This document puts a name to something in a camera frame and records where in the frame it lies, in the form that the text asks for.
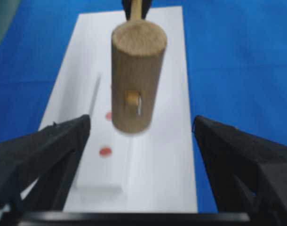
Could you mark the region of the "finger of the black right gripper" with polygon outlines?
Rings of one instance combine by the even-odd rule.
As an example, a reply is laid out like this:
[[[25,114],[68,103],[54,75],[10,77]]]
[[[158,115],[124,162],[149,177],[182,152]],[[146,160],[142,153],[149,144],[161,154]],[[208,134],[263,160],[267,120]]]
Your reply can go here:
[[[125,12],[126,20],[128,21],[130,19],[130,16],[131,16],[132,0],[122,0],[121,4],[122,4],[124,12]]]
[[[152,0],[142,0],[142,11],[141,11],[141,18],[145,19],[148,11],[151,7]]]

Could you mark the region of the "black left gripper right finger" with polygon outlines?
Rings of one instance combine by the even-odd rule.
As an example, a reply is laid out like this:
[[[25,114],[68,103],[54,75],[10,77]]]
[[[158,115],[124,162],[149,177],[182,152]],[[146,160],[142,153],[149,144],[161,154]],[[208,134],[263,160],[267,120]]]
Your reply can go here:
[[[287,146],[201,115],[193,132],[218,212],[287,226]]]

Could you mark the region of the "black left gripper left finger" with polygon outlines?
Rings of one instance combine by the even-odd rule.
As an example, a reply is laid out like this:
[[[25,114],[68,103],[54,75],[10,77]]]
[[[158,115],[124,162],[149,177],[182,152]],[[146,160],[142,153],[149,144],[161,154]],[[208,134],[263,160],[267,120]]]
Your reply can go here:
[[[0,143],[0,220],[7,211],[63,210],[89,135],[85,114]]]

